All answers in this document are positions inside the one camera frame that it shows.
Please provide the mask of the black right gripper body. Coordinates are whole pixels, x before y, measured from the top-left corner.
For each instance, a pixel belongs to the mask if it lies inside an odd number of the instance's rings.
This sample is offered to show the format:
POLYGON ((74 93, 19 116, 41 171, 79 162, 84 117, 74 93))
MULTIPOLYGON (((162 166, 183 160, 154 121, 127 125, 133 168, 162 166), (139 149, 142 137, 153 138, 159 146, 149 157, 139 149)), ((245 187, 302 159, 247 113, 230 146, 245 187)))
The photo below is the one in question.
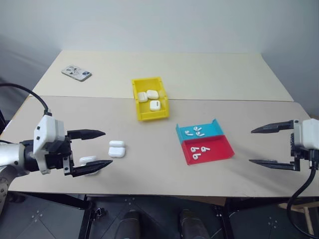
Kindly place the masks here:
POLYGON ((319 169, 319 151, 317 149, 305 149, 295 145, 294 133, 291 133, 290 139, 291 157, 294 158, 290 163, 294 171, 300 171, 300 160, 304 159, 309 162, 309 169, 319 169))

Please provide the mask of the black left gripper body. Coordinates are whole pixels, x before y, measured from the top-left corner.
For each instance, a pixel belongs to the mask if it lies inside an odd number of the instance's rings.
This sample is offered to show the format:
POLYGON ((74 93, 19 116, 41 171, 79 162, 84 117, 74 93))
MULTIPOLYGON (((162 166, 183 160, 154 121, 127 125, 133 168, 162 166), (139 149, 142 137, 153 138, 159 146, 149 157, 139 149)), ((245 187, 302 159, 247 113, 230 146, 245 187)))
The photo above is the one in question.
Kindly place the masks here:
POLYGON ((71 150, 71 138, 66 135, 64 142, 55 152, 49 152, 45 156, 48 169, 63 169, 64 175, 75 177, 73 154, 71 150))

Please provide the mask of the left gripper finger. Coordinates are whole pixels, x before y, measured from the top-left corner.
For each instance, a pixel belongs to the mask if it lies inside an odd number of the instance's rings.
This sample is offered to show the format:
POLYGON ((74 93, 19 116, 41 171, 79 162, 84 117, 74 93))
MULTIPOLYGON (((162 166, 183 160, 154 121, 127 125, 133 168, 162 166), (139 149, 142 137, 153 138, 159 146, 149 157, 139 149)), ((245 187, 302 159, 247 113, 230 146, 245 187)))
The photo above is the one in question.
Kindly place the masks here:
POLYGON ((73 167, 71 169, 71 175, 73 177, 83 176, 91 173, 95 173, 100 169, 111 164, 112 160, 98 160, 93 162, 88 162, 84 166, 73 167))
POLYGON ((98 138, 104 135, 106 135, 106 133, 100 130, 79 129, 79 130, 67 131, 66 138, 68 140, 72 140, 72 139, 89 140, 89 139, 98 138))

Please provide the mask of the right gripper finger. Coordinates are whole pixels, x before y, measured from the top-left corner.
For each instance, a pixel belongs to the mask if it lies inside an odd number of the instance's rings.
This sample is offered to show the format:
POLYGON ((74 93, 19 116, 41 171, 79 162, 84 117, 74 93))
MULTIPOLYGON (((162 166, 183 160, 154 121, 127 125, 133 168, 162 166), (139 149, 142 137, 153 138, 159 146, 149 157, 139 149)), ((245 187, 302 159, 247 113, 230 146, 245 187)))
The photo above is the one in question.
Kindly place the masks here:
POLYGON ((272 169, 291 170, 291 171, 299 170, 299 166, 298 165, 296 166, 294 162, 280 163, 276 160, 259 160, 259 159, 250 159, 249 161, 267 168, 272 168, 272 169))
POLYGON ((256 129, 253 129, 251 133, 277 133, 281 130, 289 130, 294 128, 294 120, 270 123, 256 129))

